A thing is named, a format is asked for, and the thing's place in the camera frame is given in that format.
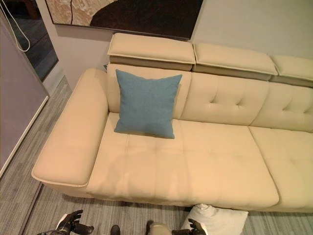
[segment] sofa armrest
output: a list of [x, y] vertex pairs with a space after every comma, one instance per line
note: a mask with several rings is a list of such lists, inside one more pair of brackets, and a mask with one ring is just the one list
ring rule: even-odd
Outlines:
[[108, 117], [104, 71], [88, 69], [46, 141], [32, 176], [44, 183], [84, 187]]

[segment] door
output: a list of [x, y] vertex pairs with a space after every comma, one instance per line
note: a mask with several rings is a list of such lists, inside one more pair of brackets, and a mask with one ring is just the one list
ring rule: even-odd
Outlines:
[[0, 11], [0, 177], [48, 99]]

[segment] blue pillow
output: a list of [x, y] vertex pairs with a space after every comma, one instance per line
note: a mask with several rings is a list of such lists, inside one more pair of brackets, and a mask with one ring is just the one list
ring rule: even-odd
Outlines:
[[116, 70], [121, 90], [120, 119], [114, 131], [174, 138], [174, 100], [182, 75], [145, 79]]

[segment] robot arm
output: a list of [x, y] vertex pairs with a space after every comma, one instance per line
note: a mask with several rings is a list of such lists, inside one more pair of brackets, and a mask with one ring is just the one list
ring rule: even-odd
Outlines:
[[56, 230], [50, 230], [37, 235], [69, 235], [70, 232], [74, 232], [80, 235], [89, 235], [93, 232], [93, 226], [86, 226], [79, 223], [83, 210], [74, 211], [71, 214], [65, 214], [59, 221]]
[[191, 229], [172, 230], [172, 235], [209, 235], [204, 224], [188, 219]]

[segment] artwork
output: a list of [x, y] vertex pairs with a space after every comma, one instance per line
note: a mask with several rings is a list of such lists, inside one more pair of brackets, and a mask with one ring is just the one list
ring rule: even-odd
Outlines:
[[46, 0], [54, 24], [190, 39], [202, 0]]

